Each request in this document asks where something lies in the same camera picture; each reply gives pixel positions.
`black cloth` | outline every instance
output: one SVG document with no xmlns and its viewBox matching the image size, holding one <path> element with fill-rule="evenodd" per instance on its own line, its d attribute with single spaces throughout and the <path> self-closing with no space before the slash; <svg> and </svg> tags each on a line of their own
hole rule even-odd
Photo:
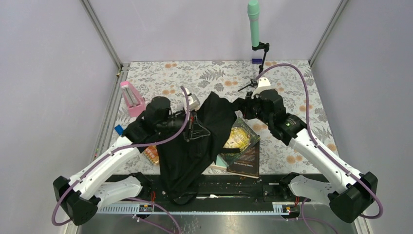
<svg viewBox="0 0 413 234">
<path fill-rule="evenodd" d="M 203 126 L 211 132 L 210 136 L 186 142 L 183 134 L 180 134 L 174 140 L 157 146 L 160 178 L 170 199 L 180 196 L 195 197 L 197 178 L 216 161 L 237 118 L 231 103 L 214 92 L 209 94 L 197 111 L 197 116 Z"/>
</svg>

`tabletop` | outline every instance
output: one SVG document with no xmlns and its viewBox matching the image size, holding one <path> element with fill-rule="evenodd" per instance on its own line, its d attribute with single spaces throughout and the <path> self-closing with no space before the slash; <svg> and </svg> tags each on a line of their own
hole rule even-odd
<svg viewBox="0 0 413 234">
<path fill-rule="evenodd" d="M 304 75 L 309 92 L 310 125 L 314 134 L 333 152 L 336 145 L 328 125 L 321 99 L 314 82 L 311 68 L 306 60 L 266 61 L 264 68 L 278 64 L 290 63 L 297 66 Z M 155 96 L 165 96 L 171 100 L 172 111 L 183 107 L 181 85 L 196 94 L 202 103 L 210 92 L 234 101 L 245 98 L 248 87 L 240 92 L 241 87 L 250 83 L 250 79 L 258 74 L 258 65 L 251 61 L 166 61 L 166 62 L 132 62 L 127 80 L 141 93 L 145 100 Z M 298 73 L 290 67 L 277 67 L 265 75 L 272 87 L 283 97 L 287 112 L 297 115 L 305 121 L 305 93 Z M 136 118 L 128 114 L 124 99 L 121 100 L 115 125 L 126 128 Z M 300 174 L 319 173 L 306 158 L 285 146 L 270 134 L 268 127 L 257 119 L 245 120 L 260 135 L 260 174 Z M 118 138 L 113 131 L 111 144 Z M 138 154 L 115 174 L 142 172 L 144 174 L 160 174 L 159 166 L 153 165 L 144 155 Z M 204 174 L 226 174 L 226 171 L 207 168 Z"/>
</svg>

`floral pattern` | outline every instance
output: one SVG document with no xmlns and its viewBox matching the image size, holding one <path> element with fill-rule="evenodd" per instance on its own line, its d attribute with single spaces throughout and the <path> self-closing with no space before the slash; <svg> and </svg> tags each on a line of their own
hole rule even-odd
<svg viewBox="0 0 413 234">
<path fill-rule="evenodd" d="M 267 61 L 265 67 L 277 63 L 291 63 L 297 66 L 305 76 L 310 97 L 310 122 L 315 135 L 331 150 L 337 153 L 333 136 L 327 122 L 313 74 L 305 60 Z M 174 111 L 183 107 L 183 85 L 203 102 L 211 91 L 229 101 L 244 98 L 248 87 L 238 90 L 250 83 L 250 79 L 258 74 L 258 65 L 250 61 L 171 61 L 171 62 L 133 62 L 128 73 L 128 81 L 132 83 L 142 96 L 150 101 L 155 96 L 165 96 L 171 100 Z M 305 119 L 305 94 L 301 79 L 297 72 L 289 67 L 278 67 L 265 74 L 275 90 L 283 97 L 287 111 Z M 117 115 L 116 125 L 125 128 L 135 118 L 129 117 L 125 101 L 122 99 Z M 260 174 L 319 173 L 319 171 L 293 149 L 286 147 L 270 134 L 268 127 L 259 120 L 246 120 L 247 124 L 261 137 L 260 142 Z M 114 131 L 112 143 L 118 134 Z M 137 155 L 126 162 L 116 172 L 129 174 L 159 174 L 159 166 L 153 165 L 144 155 Z M 225 174 L 225 171 L 207 168 L 204 174 Z"/>
</svg>

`book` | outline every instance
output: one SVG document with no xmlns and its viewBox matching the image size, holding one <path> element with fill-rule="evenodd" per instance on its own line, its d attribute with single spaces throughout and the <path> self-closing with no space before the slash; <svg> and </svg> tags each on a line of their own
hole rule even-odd
<svg viewBox="0 0 413 234">
<path fill-rule="evenodd" d="M 156 149 L 156 146 L 154 145 L 149 146 L 142 152 L 142 154 L 145 155 L 149 159 L 149 161 L 152 162 L 153 165 L 159 164 L 159 155 L 158 155 L 158 150 Z"/>
<path fill-rule="evenodd" d="M 220 156 L 217 156 L 217 163 L 213 162 L 209 167 L 213 169 L 226 171 L 225 162 L 222 160 Z"/>
<path fill-rule="evenodd" d="M 255 143 L 241 155 L 232 165 L 226 168 L 232 174 L 252 178 L 260 177 L 260 142 Z"/>
<path fill-rule="evenodd" d="M 232 125 L 231 133 L 226 141 L 225 149 L 240 149 L 240 153 L 220 154 L 228 167 L 232 165 L 246 150 L 254 146 L 260 140 L 257 135 L 242 118 L 237 118 Z"/>
</svg>

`white wall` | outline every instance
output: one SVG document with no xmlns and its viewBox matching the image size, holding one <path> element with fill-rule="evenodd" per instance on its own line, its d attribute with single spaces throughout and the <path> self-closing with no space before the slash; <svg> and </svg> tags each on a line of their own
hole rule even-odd
<svg viewBox="0 0 413 234">
<path fill-rule="evenodd" d="M 4 0 L 0 35 L 0 233 L 56 234 L 52 182 L 90 162 L 116 67 L 76 0 Z"/>
<path fill-rule="evenodd" d="M 91 0 L 120 59 L 249 60 L 249 0 Z M 260 0 L 268 59 L 309 59 L 340 0 Z"/>
<path fill-rule="evenodd" d="M 340 156 L 378 177 L 374 234 L 412 232 L 412 11 L 408 0 L 350 1 L 313 67 Z"/>
</svg>

